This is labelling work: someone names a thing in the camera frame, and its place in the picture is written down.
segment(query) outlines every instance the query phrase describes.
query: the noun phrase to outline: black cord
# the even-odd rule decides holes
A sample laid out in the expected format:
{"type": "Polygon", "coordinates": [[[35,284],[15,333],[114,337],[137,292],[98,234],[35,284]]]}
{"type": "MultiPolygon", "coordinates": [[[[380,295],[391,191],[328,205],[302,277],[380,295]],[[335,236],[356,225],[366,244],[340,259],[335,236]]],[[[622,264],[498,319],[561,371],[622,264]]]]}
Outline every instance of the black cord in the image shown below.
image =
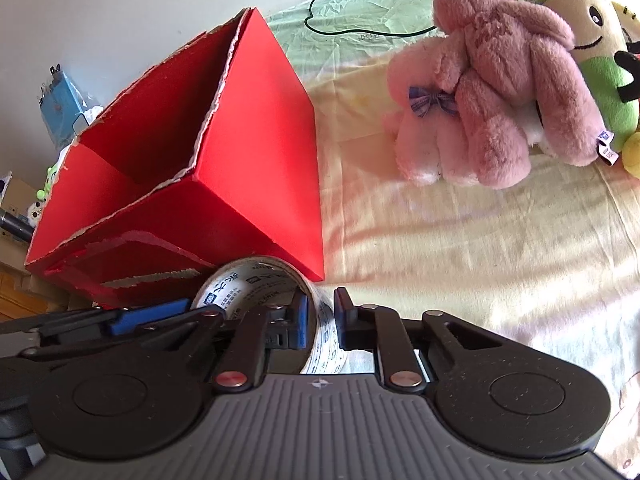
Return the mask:
{"type": "Polygon", "coordinates": [[[351,32],[364,32],[365,34],[374,34],[376,36],[386,36],[388,38],[410,38],[412,36],[420,36],[421,34],[426,34],[427,32],[431,32],[436,29],[436,26],[433,25],[429,28],[424,28],[423,30],[418,30],[417,32],[407,32],[405,34],[393,34],[392,32],[380,32],[377,30],[369,30],[367,28],[348,28],[347,30],[335,30],[333,32],[328,32],[326,30],[318,30],[315,27],[309,25],[309,20],[314,17],[313,6],[316,0],[311,0],[309,3],[309,15],[305,18],[305,27],[309,30],[315,32],[316,34],[322,34],[323,36],[338,36],[340,34],[350,34],[351,32]]]}

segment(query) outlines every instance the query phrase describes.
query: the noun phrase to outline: purple bow tie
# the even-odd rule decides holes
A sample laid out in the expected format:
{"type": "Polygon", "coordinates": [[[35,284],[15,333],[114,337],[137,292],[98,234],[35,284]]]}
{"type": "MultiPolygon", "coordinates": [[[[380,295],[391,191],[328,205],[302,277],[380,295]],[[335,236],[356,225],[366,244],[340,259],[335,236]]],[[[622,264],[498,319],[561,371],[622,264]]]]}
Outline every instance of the purple bow tie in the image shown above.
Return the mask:
{"type": "Polygon", "coordinates": [[[409,86],[409,102],[411,110],[418,117],[424,117],[431,108],[431,105],[439,106],[444,113],[449,115],[458,114],[458,105],[453,94],[443,91],[431,91],[422,86],[409,86]]]}

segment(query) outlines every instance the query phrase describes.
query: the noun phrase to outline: metal pin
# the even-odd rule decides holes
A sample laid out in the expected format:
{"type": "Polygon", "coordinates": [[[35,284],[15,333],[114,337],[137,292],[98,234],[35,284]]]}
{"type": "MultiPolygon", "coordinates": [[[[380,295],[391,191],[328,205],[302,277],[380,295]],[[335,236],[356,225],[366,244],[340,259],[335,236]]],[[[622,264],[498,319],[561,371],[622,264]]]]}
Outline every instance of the metal pin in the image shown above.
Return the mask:
{"type": "Polygon", "coordinates": [[[402,372],[396,372],[389,378],[391,383],[401,388],[413,388],[422,382],[422,377],[415,372],[403,370],[402,372]]]}
{"type": "Polygon", "coordinates": [[[222,372],[216,377],[216,382],[225,388],[237,388],[246,384],[247,381],[245,374],[236,371],[222,372]]]}

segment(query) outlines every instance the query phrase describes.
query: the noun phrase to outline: pink stuffed animal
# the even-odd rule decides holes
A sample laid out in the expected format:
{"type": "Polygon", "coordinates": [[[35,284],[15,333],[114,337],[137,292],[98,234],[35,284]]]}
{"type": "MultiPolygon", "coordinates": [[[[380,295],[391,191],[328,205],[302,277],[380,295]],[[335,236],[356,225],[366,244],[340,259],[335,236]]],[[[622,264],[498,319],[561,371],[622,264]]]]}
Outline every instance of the pink stuffed animal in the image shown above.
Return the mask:
{"type": "Polygon", "coordinates": [[[389,93],[402,110],[384,119],[385,129],[398,135],[396,161],[408,180],[433,184],[442,174],[454,184],[476,184],[452,95],[466,66],[466,51],[464,44],[443,46],[445,38],[424,38],[389,62],[389,93]]]}
{"type": "Polygon", "coordinates": [[[574,166],[596,159],[604,123],[568,52],[574,47],[571,28],[558,15],[518,0],[433,5],[435,23],[449,34],[448,48],[456,52],[466,44],[470,67],[460,78],[456,102],[481,184],[509,187],[530,171],[526,136],[509,104],[537,100],[545,132],[541,147],[549,155],[574,166]]]}

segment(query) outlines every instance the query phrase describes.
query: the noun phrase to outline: ribbed gray surface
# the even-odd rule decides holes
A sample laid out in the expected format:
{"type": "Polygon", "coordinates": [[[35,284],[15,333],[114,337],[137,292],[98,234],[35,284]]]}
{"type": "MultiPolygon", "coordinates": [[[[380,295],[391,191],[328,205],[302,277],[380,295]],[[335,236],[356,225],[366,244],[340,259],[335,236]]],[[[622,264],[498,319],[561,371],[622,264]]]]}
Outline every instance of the ribbed gray surface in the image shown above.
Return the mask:
{"type": "Polygon", "coordinates": [[[121,463],[46,459],[29,480],[597,480],[620,478],[587,453],[517,464],[455,440],[428,404],[373,375],[268,376],[220,397],[178,444],[121,463]]]}

